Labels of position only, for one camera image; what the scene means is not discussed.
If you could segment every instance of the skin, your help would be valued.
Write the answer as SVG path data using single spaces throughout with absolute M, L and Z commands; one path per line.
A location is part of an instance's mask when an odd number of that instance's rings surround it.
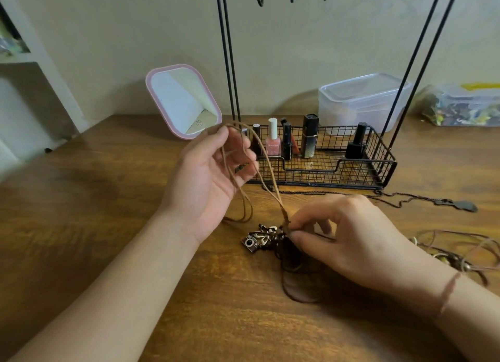
M 199 245 L 212 233 L 237 192 L 218 151 L 228 154 L 241 186 L 258 163 L 248 138 L 225 126 L 186 146 L 164 200 L 142 231 L 95 282 L 28 342 L 11 361 L 137 361 Z M 329 242 L 301 229 L 318 223 Z M 352 281 L 385 292 L 434 317 L 456 274 L 409 242 L 364 196 L 329 195 L 291 219 L 292 241 Z M 471 361 L 497 360 L 500 298 L 460 277 L 436 325 Z

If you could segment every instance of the wooden table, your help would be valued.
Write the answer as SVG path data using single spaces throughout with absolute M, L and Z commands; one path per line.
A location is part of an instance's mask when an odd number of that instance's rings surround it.
M 408 237 L 448 228 L 500 239 L 499 141 L 500 128 L 437 128 L 408 118 L 386 191 L 471 200 L 479 212 L 422 201 L 379 207 Z M 1 360 L 77 298 L 141 229 L 183 146 L 159 116 L 115 116 L 0 184 Z M 268 194 L 246 190 L 253 220 L 221 224 L 200 247 L 141 360 L 460 360 L 432 325 L 343 278 L 322 304 L 288 299 L 272 253 L 251 255 L 240 244 L 258 223 L 280 223 Z M 310 199 L 284 196 L 284 203 L 294 212 Z M 237 199 L 229 214 L 240 210 Z M 499 275 L 489 277 L 500 294 Z

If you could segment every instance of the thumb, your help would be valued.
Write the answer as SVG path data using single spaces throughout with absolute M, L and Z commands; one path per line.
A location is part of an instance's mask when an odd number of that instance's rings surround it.
M 290 234 L 292 242 L 304 253 L 320 262 L 331 266 L 334 262 L 336 245 L 303 230 L 294 230 Z
M 228 127 L 221 126 L 215 134 L 206 136 L 200 143 L 189 150 L 189 154 L 194 160 L 204 162 L 226 143 L 228 136 Z

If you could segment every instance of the wall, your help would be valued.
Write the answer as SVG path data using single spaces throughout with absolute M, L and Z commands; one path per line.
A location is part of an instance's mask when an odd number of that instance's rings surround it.
M 144 78 L 175 63 L 197 68 L 229 112 L 216 0 L 19 1 L 86 118 L 155 113 Z M 264 1 L 228 0 L 245 114 L 308 112 L 321 85 L 377 71 L 402 76 L 432 2 Z M 457 0 L 424 84 L 499 80 L 499 1 Z
M 38 65 L 0 65 L 0 180 L 75 133 Z

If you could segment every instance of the wire basket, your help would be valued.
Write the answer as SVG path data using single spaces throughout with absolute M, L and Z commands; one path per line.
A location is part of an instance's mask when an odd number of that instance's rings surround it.
M 338 187 L 357 189 L 382 189 L 391 179 L 397 162 L 391 151 L 371 126 L 367 127 L 363 159 L 346 159 L 347 144 L 353 140 L 356 126 L 320 127 L 316 150 L 312 158 L 293 155 L 285 161 L 280 156 L 270 156 L 272 170 L 278 185 L 309 187 Z M 302 127 L 292 126 L 291 132 L 301 148 Z M 265 144 L 268 126 L 260 125 L 260 138 Z M 278 136 L 283 138 L 283 126 L 278 126 Z M 266 158 L 261 156 L 259 171 L 266 184 L 272 185 L 271 172 Z M 259 183 L 253 179 L 249 183 Z

